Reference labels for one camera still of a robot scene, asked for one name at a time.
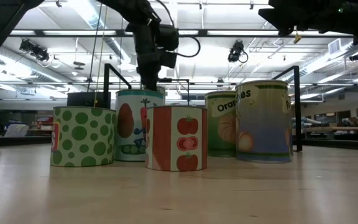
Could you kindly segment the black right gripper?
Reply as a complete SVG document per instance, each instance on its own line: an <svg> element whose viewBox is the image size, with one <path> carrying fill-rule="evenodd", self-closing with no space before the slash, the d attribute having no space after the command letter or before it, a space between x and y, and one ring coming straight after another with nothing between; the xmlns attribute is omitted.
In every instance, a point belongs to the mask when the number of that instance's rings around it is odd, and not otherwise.
<svg viewBox="0 0 358 224"><path fill-rule="evenodd" d="M278 30L279 36L288 36L295 29L353 32L346 20L348 0L268 0L268 4L271 8L259 9L258 14Z"/></svg>

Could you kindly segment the white ceiling vent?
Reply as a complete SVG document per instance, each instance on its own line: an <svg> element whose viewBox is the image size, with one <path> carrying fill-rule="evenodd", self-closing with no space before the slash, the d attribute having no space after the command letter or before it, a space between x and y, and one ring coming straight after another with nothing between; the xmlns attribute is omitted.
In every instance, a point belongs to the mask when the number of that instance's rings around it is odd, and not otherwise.
<svg viewBox="0 0 358 224"><path fill-rule="evenodd" d="M341 39L335 39L328 44L328 52L330 55L336 54L341 51Z"/></svg>

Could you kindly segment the green polka dot can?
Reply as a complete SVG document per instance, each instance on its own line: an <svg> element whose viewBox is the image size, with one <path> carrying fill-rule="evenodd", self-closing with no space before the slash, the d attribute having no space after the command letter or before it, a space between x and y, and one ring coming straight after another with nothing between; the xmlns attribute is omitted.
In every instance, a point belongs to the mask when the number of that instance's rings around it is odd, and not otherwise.
<svg viewBox="0 0 358 224"><path fill-rule="evenodd" d="M92 167L113 163L115 123L114 110L54 107L50 165Z"/></svg>

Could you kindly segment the red striped tomato can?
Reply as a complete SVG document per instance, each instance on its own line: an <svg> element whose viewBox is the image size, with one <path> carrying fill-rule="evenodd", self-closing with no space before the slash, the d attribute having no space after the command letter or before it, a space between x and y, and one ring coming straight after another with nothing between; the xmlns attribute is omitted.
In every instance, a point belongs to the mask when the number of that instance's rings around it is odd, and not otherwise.
<svg viewBox="0 0 358 224"><path fill-rule="evenodd" d="M208 166L207 109L165 105L147 109L148 169L188 172Z"/></svg>

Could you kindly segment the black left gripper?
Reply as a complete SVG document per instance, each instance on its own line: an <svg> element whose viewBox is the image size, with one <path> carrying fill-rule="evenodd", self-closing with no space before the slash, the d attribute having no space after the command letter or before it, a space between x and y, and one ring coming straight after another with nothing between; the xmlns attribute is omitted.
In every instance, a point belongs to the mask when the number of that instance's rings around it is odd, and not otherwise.
<svg viewBox="0 0 358 224"><path fill-rule="evenodd" d="M133 34L141 82L147 90L151 91L157 91L158 73L161 66L175 68L177 61L175 50L168 51L157 45L159 25L155 21L147 25L129 23L125 29L126 32Z"/></svg>

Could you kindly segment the green oranges can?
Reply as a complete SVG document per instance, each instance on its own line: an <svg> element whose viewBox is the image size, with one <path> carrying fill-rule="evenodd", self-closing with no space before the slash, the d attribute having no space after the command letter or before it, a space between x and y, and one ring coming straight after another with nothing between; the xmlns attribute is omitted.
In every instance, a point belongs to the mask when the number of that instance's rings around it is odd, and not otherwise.
<svg viewBox="0 0 358 224"><path fill-rule="evenodd" d="M205 94L208 128L208 155L236 155L236 93L213 91Z"/></svg>

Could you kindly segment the wooden workbench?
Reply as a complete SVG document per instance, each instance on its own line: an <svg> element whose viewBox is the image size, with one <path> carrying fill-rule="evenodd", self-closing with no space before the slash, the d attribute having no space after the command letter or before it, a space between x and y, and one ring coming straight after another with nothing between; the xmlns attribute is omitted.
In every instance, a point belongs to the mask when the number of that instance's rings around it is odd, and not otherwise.
<svg viewBox="0 0 358 224"><path fill-rule="evenodd" d="M304 133L308 132L335 132L335 131L358 131L358 127L311 127L302 128Z"/></svg>

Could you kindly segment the black overhead beam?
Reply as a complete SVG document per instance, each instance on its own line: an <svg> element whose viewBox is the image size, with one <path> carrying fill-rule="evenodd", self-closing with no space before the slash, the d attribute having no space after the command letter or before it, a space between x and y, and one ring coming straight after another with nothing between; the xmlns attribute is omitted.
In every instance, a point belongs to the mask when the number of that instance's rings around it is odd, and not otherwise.
<svg viewBox="0 0 358 224"><path fill-rule="evenodd" d="M240 37L240 38L273 38L278 37L277 30L265 30L265 29L242 29L242 30L230 30L230 29L192 29L178 31L180 37ZM296 35L302 38L351 38L350 34L341 34L338 32L326 32L320 34L317 30L307 31L293 31L288 37L295 37ZM132 37L132 33L123 29L114 30L13 30L9 37Z"/></svg>

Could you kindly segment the white teal vegetables can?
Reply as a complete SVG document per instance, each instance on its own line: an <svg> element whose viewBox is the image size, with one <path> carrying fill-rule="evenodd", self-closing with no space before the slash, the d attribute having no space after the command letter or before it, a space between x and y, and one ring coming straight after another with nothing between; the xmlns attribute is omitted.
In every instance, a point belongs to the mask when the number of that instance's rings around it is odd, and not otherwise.
<svg viewBox="0 0 358 224"><path fill-rule="evenodd" d="M120 90L116 93L114 158L144 162L147 109L164 104L164 95L150 90Z"/></svg>

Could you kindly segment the blue peaches can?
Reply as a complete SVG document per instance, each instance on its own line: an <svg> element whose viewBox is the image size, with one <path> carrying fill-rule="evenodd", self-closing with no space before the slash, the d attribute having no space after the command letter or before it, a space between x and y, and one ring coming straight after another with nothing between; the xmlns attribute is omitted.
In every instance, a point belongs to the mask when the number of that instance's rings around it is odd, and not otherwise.
<svg viewBox="0 0 358 224"><path fill-rule="evenodd" d="M236 86L236 159L290 162L288 83L257 80Z"/></svg>

